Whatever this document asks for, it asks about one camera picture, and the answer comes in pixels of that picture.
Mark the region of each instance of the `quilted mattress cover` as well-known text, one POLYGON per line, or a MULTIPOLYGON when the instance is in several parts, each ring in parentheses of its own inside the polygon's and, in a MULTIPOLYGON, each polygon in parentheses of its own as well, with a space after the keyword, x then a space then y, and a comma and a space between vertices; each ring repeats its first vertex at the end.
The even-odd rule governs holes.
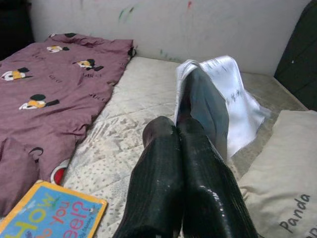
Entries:
MULTIPOLYGON (((96 238, 111 238, 121 221, 130 174, 143 151, 144 127, 158 116, 173 119, 178 65, 133 58, 115 86, 112 99, 70 162, 63 185, 109 202, 96 238)), ((242 78, 245 88, 262 106, 272 110, 272 115, 261 126, 255 141, 227 161, 237 179, 270 138, 279 112, 306 109, 272 77, 242 74, 242 78)))

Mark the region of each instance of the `beige pillow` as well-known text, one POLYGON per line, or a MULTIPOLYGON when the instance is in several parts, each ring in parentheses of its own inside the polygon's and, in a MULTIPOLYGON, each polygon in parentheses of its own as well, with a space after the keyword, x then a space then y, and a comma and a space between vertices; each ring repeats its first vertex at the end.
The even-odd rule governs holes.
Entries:
POLYGON ((238 182, 264 238, 317 238, 317 112, 282 111, 238 182))

